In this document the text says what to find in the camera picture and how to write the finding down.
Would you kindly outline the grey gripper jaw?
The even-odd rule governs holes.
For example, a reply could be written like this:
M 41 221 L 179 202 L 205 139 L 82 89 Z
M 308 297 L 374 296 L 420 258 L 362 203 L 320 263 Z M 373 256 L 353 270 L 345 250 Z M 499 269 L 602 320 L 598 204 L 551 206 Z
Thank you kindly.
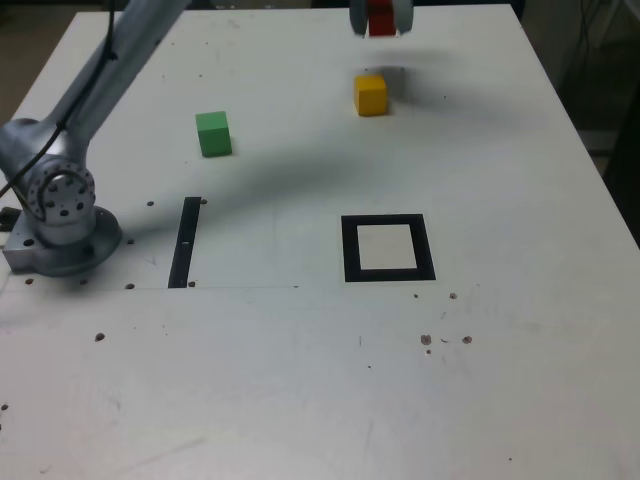
M 368 28 L 368 1 L 350 0 L 349 19 L 353 32 L 360 37 L 364 37 Z
M 394 25 L 400 35 L 412 30 L 414 18 L 413 0 L 392 0 Z

